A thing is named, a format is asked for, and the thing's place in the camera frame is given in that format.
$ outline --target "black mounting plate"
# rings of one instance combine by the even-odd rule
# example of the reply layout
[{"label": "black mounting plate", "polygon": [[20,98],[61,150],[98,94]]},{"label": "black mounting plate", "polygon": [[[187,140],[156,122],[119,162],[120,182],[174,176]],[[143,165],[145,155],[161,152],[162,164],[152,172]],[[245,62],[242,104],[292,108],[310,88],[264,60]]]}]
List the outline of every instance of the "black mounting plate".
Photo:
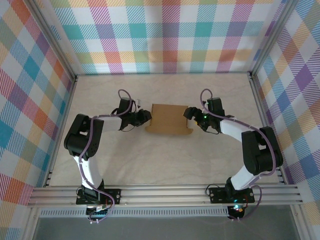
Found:
[{"label": "black mounting plate", "polygon": [[255,202],[254,192],[251,188],[238,191],[232,196],[232,199],[229,199],[225,187],[211,187],[209,188],[209,197],[211,204],[246,204],[247,201],[252,204]]},{"label": "black mounting plate", "polygon": [[[120,204],[121,189],[107,189],[107,188],[105,188],[105,189],[103,189],[103,191],[107,194],[110,194],[114,198],[116,205]],[[99,204],[97,204],[97,202],[90,201],[90,199],[88,199],[86,196],[84,196],[81,188],[77,191],[77,198],[76,198],[75,204],[76,205],[99,205]],[[107,204],[108,205],[112,204],[110,198],[107,198]]]}]

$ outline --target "cardboard box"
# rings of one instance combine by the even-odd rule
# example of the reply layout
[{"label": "cardboard box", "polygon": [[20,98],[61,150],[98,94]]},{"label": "cardboard box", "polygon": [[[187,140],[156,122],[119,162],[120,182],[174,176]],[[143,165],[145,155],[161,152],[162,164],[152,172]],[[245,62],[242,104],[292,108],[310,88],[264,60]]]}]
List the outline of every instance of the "cardboard box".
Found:
[{"label": "cardboard box", "polygon": [[152,119],[145,130],[154,134],[189,135],[194,130],[188,128],[184,117],[188,106],[152,104]]}]

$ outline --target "vent grille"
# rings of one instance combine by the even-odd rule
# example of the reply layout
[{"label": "vent grille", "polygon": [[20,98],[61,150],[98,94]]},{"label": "vent grille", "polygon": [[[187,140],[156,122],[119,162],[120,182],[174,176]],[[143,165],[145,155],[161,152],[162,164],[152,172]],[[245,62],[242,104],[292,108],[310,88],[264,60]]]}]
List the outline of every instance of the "vent grille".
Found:
[{"label": "vent grille", "polygon": [[[117,207],[110,217],[224,217],[228,216],[226,206],[205,207]],[[86,209],[43,208],[40,218],[78,218],[86,217]]]}]

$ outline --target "plaid fabric backdrop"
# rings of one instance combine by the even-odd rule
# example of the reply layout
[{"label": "plaid fabric backdrop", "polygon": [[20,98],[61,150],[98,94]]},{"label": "plaid fabric backdrop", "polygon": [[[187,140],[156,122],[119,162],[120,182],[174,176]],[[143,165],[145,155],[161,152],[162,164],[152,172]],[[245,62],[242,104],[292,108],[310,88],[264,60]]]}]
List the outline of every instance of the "plaid fabric backdrop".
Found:
[{"label": "plaid fabric backdrop", "polygon": [[0,1],[0,239],[17,239],[40,187],[71,80],[23,0]]},{"label": "plaid fabric backdrop", "polygon": [[246,72],[285,0],[37,2],[76,72],[122,74]]},{"label": "plaid fabric backdrop", "polygon": [[320,239],[320,0],[300,0],[258,74],[290,183]]}]

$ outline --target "wire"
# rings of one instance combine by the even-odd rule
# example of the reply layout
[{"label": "wire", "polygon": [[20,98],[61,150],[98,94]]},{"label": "wire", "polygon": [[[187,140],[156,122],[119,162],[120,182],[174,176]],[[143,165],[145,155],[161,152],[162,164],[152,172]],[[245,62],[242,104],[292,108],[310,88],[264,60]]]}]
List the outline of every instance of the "wire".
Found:
[{"label": "wire", "polygon": [[[206,106],[205,106],[205,104],[204,104],[205,102],[203,102],[203,94],[204,94],[204,92],[206,92],[206,91],[210,93],[210,98],[213,97],[212,91],[211,91],[210,89],[208,89],[208,88],[205,88],[205,89],[202,90],[202,92],[201,92],[201,94],[200,94],[200,102],[201,102],[201,105],[202,105],[203,109],[204,109],[208,114],[210,114],[210,115],[212,115],[212,116],[214,116],[214,117],[216,117],[216,118],[220,118],[220,119],[224,119],[224,120],[228,120],[228,121],[232,121],[232,122],[241,124],[241,125],[249,128],[249,129],[252,129],[252,130],[258,132],[258,133],[263,137],[263,139],[265,140],[265,142],[266,142],[266,144],[267,144],[267,146],[268,146],[268,148],[269,148],[269,150],[270,150],[270,153],[271,153],[271,157],[272,157],[272,170],[271,170],[271,172],[269,172],[269,173],[262,173],[261,176],[271,176],[272,174],[274,174],[275,171],[276,171],[276,166],[277,166],[276,156],[275,156],[274,149],[272,148],[271,142],[269,141],[269,139],[267,138],[267,136],[266,136],[260,129],[258,129],[258,128],[254,127],[254,126],[251,126],[251,125],[249,125],[249,124],[247,124],[247,123],[245,123],[245,122],[243,122],[243,121],[239,121],[239,120],[237,120],[237,119],[229,118],[229,117],[226,117],[226,116],[220,116],[220,115],[217,115],[217,114],[214,114],[214,113],[210,112],[210,111],[206,108]],[[260,178],[260,177],[259,177],[259,175],[258,175],[258,177],[256,177],[255,179],[253,179],[249,184],[255,183],[259,178]]]},{"label": "wire", "polygon": [[252,188],[259,189],[259,191],[260,191],[259,200],[256,203],[256,205],[254,206],[253,210],[251,212],[249,212],[248,214],[246,214],[243,218],[241,218],[242,220],[249,218],[257,210],[257,208],[259,207],[261,200],[262,200],[262,188],[259,185],[253,185]]},{"label": "wire", "polygon": [[134,104],[134,111],[132,111],[132,112],[136,112],[137,111],[137,104],[136,104],[136,101],[133,101],[133,104]]},{"label": "wire", "polygon": [[[107,211],[107,214],[106,214],[103,218],[96,220],[96,223],[97,223],[97,224],[100,223],[101,221],[105,220],[105,219],[109,216],[109,214],[114,210],[116,202],[115,202],[115,199],[114,199],[110,194],[108,194],[108,193],[106,193],[106,192],[104,192],[104,191],[101,191],[101,190],[97,189],[93,184],[91,184],[91,182],[88,181],[88,179],[87,179],[86,176],[85,176],[84,169],[83,169],[83,167],[82,167],[82,163],[83,163],[83,162],[82,162],[82,159],[83,159],[82,157],[84,156],[84,154],[85,154],[86,151],[88,150],[88,148],[89,148],[89,146],[90,146],[90,143],[91,143],[91,141],[92,141],[92,137],[93,137],[92,135],[93,135],[93,129],[94,129],[94,120],[95,120],[95,119],[98,119],[98,118],[106,118],[106,117],[119,117],[119,116],[124,115],[124,114],[126,114],[127,112],[130,111],[130,108],[131,108],[131,106],[132,106],[133,100],[132,100],[129,92],[127,92],[127,91],[124,90],[124,89],[119,89],[119,90],[118,90],[118,96],[119,96],[120,99],[122,98],[122,97],[121,97],[121,94],[120,94],[121,92],[125,92],[125,93],[128,95],[129,100],[130,100],[129,107],[128,107],[124,112],[122,112],[122,113],[120,113],[120,114],[102,114],[102,115],[98,115],[98,116],[93,116],[93,117],[91,118],[91,121],[90,121],[90,132],[89,132],[88,142],[87,142],[86,146],[84,147],[83,151],[80,153],[80,155],[79,155],[79,157],[78,157],[79,170],[80,170],[80,174],[81,174],[81,177],[82,177],[83,181],[84,181],[89,187],[91,187],[93,190],[95,190],[96,192],[98,192],[98,193],[100,193],[100,194],[103,194],[103,195],[107,196],[108,198],[110,198],[110,199],[111,199],[111,202],[112,202],[109,210]],[[91,218],[91,215],[89,215],[89,220],[90,220],[90,223],[92,224],[92,223],[93,223],[93,220],[92,220],[92,218]]]},{"label": "wire", "polygon": [[108,198],[105,199],[105,207],[106,207],[107,209],[111,208],[111,204],[110,204],[110,206],[108,207]]},{"label": "wire", "polygon": [[111,112],[111,114],[114,114],[116,111],[118,111],[118,109],[119,109],[119,108],[115,108],[115,109]]},{"label": "wire", "polygon": [[204,131],[205,133],[208,133],[208,134],[214,134],[214,135],[218,135],[219,134],[219,132],[212,132],[212,131]]},{"label": "wire", "polygon": [[243,209],[246,209],[248,207],[248,197],[247,197],[247,195],[243,195],[243,196],[244,196],[245,201],[246,201],[246,205],[245,205],[245,207]]},{"label": "wire", "polygon": [[206,189],[204,190],[204,193],[206,194],[206,195],[208,195],[208,196],[210,196],[210,194],[208,194],[208,188],[211,186],[211,185],[215,185],[215,186],[217,186],[218,188],[220,188],[217,184],[209,184],[208,186],[206,186]]},{"label": "wire", "polygon": [[121,130],[121,132],[127,133],[130,132],[131,130],[133,130],[136,126],[134,126],[133,128],[131,128],[130,130]]},{"label": "wire", "polygon": [[75,194],[78,196],[78,197],[81,197],[81,195],[79,195],[79,190],[81,189],[81,186],[78,187],[76,190],[75,190]]}]

